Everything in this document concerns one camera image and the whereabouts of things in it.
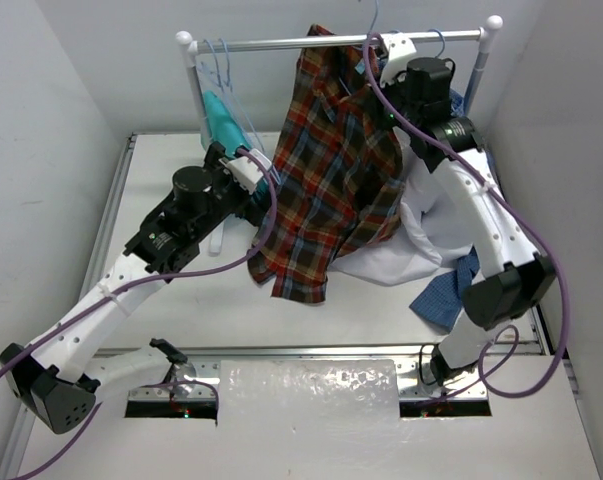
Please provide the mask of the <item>red plaid shirt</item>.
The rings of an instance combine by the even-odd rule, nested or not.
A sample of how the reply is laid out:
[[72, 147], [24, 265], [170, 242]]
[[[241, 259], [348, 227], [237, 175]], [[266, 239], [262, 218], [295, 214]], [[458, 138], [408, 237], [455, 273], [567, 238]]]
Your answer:
[[403, 161], [378, 126], [361, 48], [301, 51], [274, 152], [280, 176], [275, 225], [248, 262], [275, 298], [324, 302], [331, 263], [390, 239], [400, 225]]

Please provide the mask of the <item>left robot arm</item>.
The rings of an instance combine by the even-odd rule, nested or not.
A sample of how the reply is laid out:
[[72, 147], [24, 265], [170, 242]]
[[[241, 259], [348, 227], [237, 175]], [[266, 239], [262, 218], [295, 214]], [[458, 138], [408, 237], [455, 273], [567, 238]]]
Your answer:
[[202, 165], [173, 174], [167, 196], [61, 320], [27, 346], [4, 349], [0, 364], [11, 390], [53, 433], [73, 430], [112, 396], [142, 387], [179, 388], [192, 380], [188, 357], [164, 339], [127, 354], [96, 354], [146, 300], [189, 276], [187, 266], [217, 226], [242, 214], [261, 187], [275, 188], [271, 169], [257, 149], [228, 153], [212, 143]]

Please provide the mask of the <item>white clothes rack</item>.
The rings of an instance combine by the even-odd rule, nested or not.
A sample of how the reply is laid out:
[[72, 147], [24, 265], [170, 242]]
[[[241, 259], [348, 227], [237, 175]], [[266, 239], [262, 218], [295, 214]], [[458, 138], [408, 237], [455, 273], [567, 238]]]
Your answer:
[[[319, 26], [313, 26], [307, 37], [307, 46], [304, 48], [314, 48], [314, 47], [335, 47], [335, 46], [354, 46], [350, 44], [342, 44], [337, 41], [337, 39], [329, 34], [326, 30], [322, 29]], [[371, 48], [367, 47], [359, 47], [363, 53], [363, 64], [365, 67], [365, 77], [374, 92], [377, 98], [377, 107], [374, 115], [375, 121], [379, 127], [384, 130], [394, 132], [394, 128], [397, 125], [393, 120], [389, 119], [388, 112], [384, 106], [386, 98], [382, 93], [382, 89], [379, 84], [380, 77], [377, 74], [377, 69], [375, 66], [375, 55]], [[280, 183], [280, 176], [277, 172], [277, 176], [274, 179], [274, 185], [277, 189]], [[257, 237], [257, 245], [256, 250], [259, 252], [269, 236], [272, 233], [272, 230], [275, 225], [276, 220], [276, 211], [277, 211], [277, 197], [275, 200], [271, 200], [271, 206], [268, 210], [263, 222], [260, 226], [257, 226], [259, 229], [258, 237]]]

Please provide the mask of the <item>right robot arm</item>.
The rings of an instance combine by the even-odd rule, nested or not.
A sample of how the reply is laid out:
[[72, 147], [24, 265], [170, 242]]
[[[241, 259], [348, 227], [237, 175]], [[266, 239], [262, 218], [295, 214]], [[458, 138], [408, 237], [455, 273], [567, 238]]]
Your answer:
[[385, 65], [379, 81], [389, 119], [452, 200], [480, 264], [481, 280], [462, 291], [460, 319], [432, 352], [438, 386], [471, 370], [499, 327], [535, 307], [556, 278], [551, 260], [504, 206], [474, 124], [453, 111], [454, 72], [450, 59], [400, 59]]

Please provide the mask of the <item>blue checked shirt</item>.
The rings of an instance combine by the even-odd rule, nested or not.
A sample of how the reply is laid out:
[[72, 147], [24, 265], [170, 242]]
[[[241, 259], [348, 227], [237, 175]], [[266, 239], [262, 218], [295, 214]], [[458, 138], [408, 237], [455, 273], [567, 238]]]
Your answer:
[[417, 267], [433, 277], [410, 308], [425, 322], [450, 332], [479, 260], [453, 201], [415, 153], [409, 155], [401, 216]]

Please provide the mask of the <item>white shirt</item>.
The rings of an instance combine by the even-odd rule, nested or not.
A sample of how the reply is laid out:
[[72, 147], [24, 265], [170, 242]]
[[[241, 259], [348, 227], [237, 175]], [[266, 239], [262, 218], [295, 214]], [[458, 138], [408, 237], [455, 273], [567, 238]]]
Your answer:
[[390, 239], [333, 261], [332, 271], [395, 286], [451, 267], [470, 253], [472, 241], [451, 198], [409, 147], [402, 155], [399, 228]]

